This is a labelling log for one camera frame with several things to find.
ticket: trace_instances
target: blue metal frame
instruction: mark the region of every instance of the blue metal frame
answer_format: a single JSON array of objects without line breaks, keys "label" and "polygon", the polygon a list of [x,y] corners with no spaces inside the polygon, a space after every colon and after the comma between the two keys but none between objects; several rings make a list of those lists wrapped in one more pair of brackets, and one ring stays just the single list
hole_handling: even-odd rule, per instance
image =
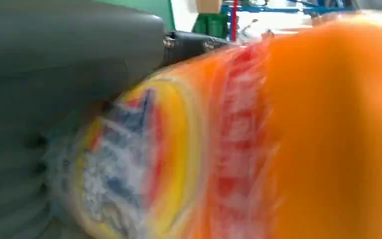
[{"label": "blue metal frame", "polygon": [[[247,11],[247,12],[284,12],[284,13],[297,13],[297,12],[303,12],[305,14],[325,14],[328,12],[335,12],[335,11],[352,11],[352,8],[345,8],[343,4],[343,0],[335,0],[336,5],[342,6],[342,7],[326,7],[324,6],[324,0],[318,0],[318,4],[306,2],[304,0],[288,0],[291,2],[301,3],[304,5],[303,8],[296,8],[296,7],[289,7],[289,8],[270,8],[268,6],[238,6],[238,11]],[[221,11],[225,12],[229,16],[229,23],[231,23],[231,12],[232,12],[233,6],[224,5],[222,6]]]}]

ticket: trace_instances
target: gray surface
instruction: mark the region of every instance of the gray surface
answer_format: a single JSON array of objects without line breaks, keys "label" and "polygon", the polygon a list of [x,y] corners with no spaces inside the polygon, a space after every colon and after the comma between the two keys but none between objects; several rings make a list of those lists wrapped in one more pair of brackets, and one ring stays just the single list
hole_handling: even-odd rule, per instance
[{"label": "gray surface", "polygon": [[153,71],[163,30],[159,18],[104,4],[0,9],[0,239],[87,238],[52,217],[41,159],[65,133],[46,135]]}]

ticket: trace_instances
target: plastic bag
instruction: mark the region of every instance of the plastic bag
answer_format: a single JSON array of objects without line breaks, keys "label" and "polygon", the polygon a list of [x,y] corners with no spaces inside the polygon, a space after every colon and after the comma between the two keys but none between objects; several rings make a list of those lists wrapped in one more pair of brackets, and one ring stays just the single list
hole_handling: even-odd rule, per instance
[{"label": "plastic bag", "polygon": [[59,164],[77,222],[97,239],[266,238],[266,57],[230,47],[105,104]]}]

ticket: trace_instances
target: red pole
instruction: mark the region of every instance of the red pole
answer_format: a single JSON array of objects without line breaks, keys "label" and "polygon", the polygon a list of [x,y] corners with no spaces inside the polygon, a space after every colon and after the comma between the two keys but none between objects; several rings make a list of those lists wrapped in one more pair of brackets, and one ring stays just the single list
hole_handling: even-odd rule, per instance
[{"label": "red pole", "polygon": [[236,29],[238,25],[238,21],[236,19],[236,12],[238,11],[238,0],[233,1],[233,9],[232,9],[232,22],[231,22],[231,40],[236,41]]}]

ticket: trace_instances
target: plastic wrapper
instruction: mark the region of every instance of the plastic wrapper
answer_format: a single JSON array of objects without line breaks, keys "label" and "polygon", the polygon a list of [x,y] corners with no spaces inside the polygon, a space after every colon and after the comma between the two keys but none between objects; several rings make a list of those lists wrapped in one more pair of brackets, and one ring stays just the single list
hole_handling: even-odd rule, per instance
[{"label": "plastic wrapper", "polygon": [[382,13],[167,68],[79,132],[61,191],[97,239],[382,239]]},{"label": "plastic wrapper", "polygon": [[97,239],[263,239],[266,46],[159,72],[66,138],[57,194]]}]

